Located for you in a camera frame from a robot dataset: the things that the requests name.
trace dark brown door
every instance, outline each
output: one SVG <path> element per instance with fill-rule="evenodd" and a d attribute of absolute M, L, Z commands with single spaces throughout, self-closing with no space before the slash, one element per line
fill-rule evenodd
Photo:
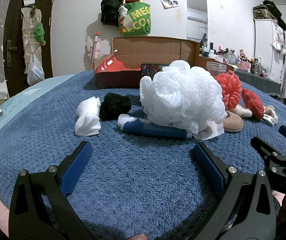
<path fill-rule="evenodd" d="M 45 31 L 44 40 L 46 44 L 42 49 L 42 68 L 44 70 L 45 78 L 53 77 L 51 65 L 51 46 L 50 46 L 50 19 L 52 11 L 53 0 L 35 0 L 35 5 L 41 10 L 43 28 Z M 6 14 L 4 24 L 3 36 L 3 58 L 4 58 L 4 72 L 7 79 L 7 88 L 10 97 L 22 92 L 28 88 L 27 74 L 25 71 L 24 62 L 24 47 L 22 39 L 22 19 L 21 8 L 24 7 L 23 0 L 10 0 L 9 7 Z M 11 41 L 10 50 L 11 64 L 8 64 L 7 52 L 10 48 L 7 47 L 8 41 Z"/>

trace pink teddy bear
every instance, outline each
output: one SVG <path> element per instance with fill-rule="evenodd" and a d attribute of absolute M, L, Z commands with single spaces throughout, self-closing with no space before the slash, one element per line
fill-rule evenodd
<path fill-rule="evenodd" d="M 94 52 L 94 59 L 99 57 L 99 53 L 101 51 L 101 39 L 98 38 L 98 42 L 96 43 L 95 52 Z M 90 57 L 91 53 L 93 52 L 93 41 L 88 41 L 86 43 L 86 50 L 89 52 L 88 56 Z"/>

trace white mesh fabric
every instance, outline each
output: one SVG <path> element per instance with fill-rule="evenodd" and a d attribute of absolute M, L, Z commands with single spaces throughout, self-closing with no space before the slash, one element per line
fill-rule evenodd
<path fill-rule="evenodd" d="M 163 67 L 153 81 L 143 77 L 140 101 L 153 123 L 195 134 L 207 127 L 206 120 L 221 123 L 226 116 L 221 86 L 205 69 L 190 68 L 183 60 Z"/>

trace metal screw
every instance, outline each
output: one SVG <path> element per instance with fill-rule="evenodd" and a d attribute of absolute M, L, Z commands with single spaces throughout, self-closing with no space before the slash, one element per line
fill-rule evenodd
<path fill-rule="evenodd" d="M 228 168 L 228 171 L 230 172 L 230 173 L 236 173 L 237 172 L 237 169 L 235 168 L 235 167 L 229 167 Z"/>
<path fill-rule="evenodd" d="M 20 176 L 24 176 L 26 174 L 26 170 L 20 171 Z"/>
<path fill-rule="evenodd" d="M 58 168 L 53 165 L 53 166 L 49 167 L 49 172 L 56 172 L 57 169 Z"/>
<path fill-rule="evenodd" d="M 262 177 L 265 176 L 265 171 L 259 170 L 259 175 L 261 175 Z"/>

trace bed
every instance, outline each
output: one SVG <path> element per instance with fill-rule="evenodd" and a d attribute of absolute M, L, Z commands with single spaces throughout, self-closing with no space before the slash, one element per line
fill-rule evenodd
<path fill-rule="evenodd" d="M 225 164 L 256 173 L 264 169 L 264 162 L 250 145 L 252 137 L 262 137 L 286 155 L 286 138 L 278 133 L 278 128 L 286 125 L 286 106 L 246 83 L 242 87 L 257 93 L 265 106 L 275 107 L 278 124 L 272 127 L 251 118 L 244 120 L 239 133 L 224 133 L 205 144 Z M 44 171 L 59 164 L 80 141 L 86 140 L 93 154 L 67 199 L 94 236 L 119 240 L 147 233 L 149 239 L 185 239 L 218 201 L 190 156 L 198 140 L 125 134 L 119 130 L 117 120 L 101 122 L 102 129 L 96 136 L 75 136 L 78 104 L 92 96 L 102 102 L 109 92 L 129 96 L 130 113 L 143 113 L 138 90 L 96 90 L 92 71 L 45 80 L 1 106 L 3 211 L 10 205 L 20 170 Z"/>

